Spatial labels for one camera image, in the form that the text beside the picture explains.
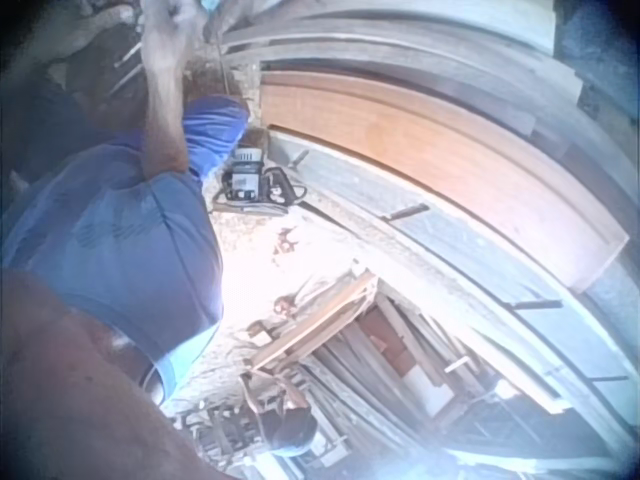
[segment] wooden frame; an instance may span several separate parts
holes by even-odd
[[[491,225],[578,292],[628,240],[551,159],[446,102],[363,79],[283,73],[266,75],[262,115],[268,125],[341,145],[413,178]]]
[[[272,25],[282,20],[300,21],[303,17],[354,12],[446,20],[497,33],[553,54],[555,13],[530,0],[506,3],[501,0],[296,0],[254,17],[253,23]]]

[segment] orange wood panel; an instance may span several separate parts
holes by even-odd
[[[406,89],[328,74],[268,74],[262,118],[402,173],[584,290],[628,236],[582,185],[515,135]]]

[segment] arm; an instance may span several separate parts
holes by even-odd
[[[4,478],[232,478],[200,460],[74,311],[23,274],[2,277],[2,373]]]
[[[189,168],[182,128],[182,74],[206,15],[196,0],[143,0],[142,62],[149,106],[142,169],[147,179]]]

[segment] hand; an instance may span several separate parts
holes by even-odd
[[[182,74],[202,36],[206,10],[197,0],[142,0],[142,9],[142,63],[147,73]]]

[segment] blue sleeve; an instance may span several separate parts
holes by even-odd
[[[136,343],[170,396],[223,314],[222,259],[199,183],[168,172],[111,190],[74,230],[66,300]]]
[[[185,110],[182,125],[189,150],[189,166],[204,179],[229,157],[247,128],[249,113],[236,100],[211,95],[195,100]],[[111,145],[142,150],[142,132],[121,135]]]

